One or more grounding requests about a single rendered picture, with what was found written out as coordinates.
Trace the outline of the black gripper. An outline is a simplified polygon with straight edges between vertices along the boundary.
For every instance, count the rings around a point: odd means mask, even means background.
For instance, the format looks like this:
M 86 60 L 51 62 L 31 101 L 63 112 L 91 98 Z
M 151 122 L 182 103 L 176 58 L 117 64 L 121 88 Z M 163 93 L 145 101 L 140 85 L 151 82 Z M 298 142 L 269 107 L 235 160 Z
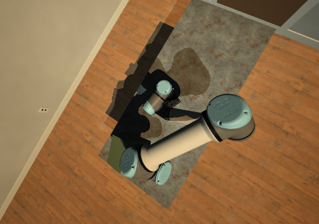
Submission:
M 173 91 L 173 93 L 172 93 L 172 95 L 171 96 L 169 96 L 169 97 L 167 97 L 166 98 L 166 101 L 173 101 L 174 100 L 174 91 Z

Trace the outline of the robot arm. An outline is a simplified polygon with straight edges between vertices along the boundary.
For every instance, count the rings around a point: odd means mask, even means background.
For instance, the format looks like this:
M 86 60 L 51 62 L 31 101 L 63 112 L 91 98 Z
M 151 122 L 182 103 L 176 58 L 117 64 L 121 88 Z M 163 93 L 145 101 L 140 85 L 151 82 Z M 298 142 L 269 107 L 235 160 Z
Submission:
M 172 93 L 171 83 L 160 80 L 142 108 L 150 115 L 156 113 L 166 121 L 186 126 L 151 145 L 136 144 L 126 148 L 120 159 L 120 171 L 124 176 L 162 185 L 171 173 L 169 160 L 212 140 L 244 141 L 255 132 L 251 108 L 238 95 L 218 95 L 200 113 L 168 107 L 163 102 Z

